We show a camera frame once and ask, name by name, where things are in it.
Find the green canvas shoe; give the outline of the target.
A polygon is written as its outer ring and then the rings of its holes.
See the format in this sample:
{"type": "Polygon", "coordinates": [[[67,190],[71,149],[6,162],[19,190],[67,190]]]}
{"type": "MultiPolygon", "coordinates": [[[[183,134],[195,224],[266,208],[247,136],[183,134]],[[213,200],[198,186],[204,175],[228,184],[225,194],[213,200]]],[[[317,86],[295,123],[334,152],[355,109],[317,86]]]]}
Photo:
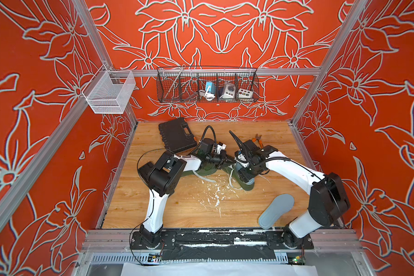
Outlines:
{"type": "Polygon", "coordinates": [[[184,171],[182,173],[182,177],[187,177],[187,176],[190,176],[190,175],[195,175],[197,177],[207,178],[210,175],[214,175],[218,171],[220,171],[220,170],[217,169],[213,165],[205,165],[205,166],[201,166],[197,171],[192,171],[192,170],[191,171],[184,171]]]}
{"type": "Polygon", "coordinates": [[[251,191],[254,188],[255,176],[247,172],[245,168],[230,169],[231,179],[235,180],[245,191],[251,191]]]}

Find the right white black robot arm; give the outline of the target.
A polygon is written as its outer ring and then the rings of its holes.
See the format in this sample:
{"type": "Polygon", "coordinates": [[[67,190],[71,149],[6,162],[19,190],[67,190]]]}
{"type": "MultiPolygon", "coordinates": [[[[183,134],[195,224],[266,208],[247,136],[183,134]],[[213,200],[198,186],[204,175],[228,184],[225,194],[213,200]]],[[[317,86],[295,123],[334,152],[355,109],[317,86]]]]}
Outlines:
{"type": "Polygon", "coordinates": [[[350,209],[342,180],[336,173],[310,169],[270,145],[260,148],[252,140],[243,142],[236,135],[232,137],[239,147],[232,175],[244,190],[253,189],[256,176],[273,171],[309,196],[307,210],[282,229],[281,241],[285,247],[297,248],[308,234],[331,226],[350,209]]]}

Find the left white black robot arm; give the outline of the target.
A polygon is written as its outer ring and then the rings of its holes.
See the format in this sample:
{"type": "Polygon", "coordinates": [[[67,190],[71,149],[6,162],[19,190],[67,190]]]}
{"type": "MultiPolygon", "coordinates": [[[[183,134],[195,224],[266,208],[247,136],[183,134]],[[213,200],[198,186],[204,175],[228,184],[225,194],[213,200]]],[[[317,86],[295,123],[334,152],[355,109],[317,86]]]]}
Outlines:
{"type": "Polygon", "coordinates": [[[159,159],[137,168],[140,179],[149,189],[145,219],[136,228],[147,247],[161,243],[163,216],[167,200],[175,192],[184,174],[204,177],[217,170],[233,169],[236,160],[227,154],[227,145],[217,141],[215,130],[208,125],[196,146],[186,155],[165,149],[159,159]]]}

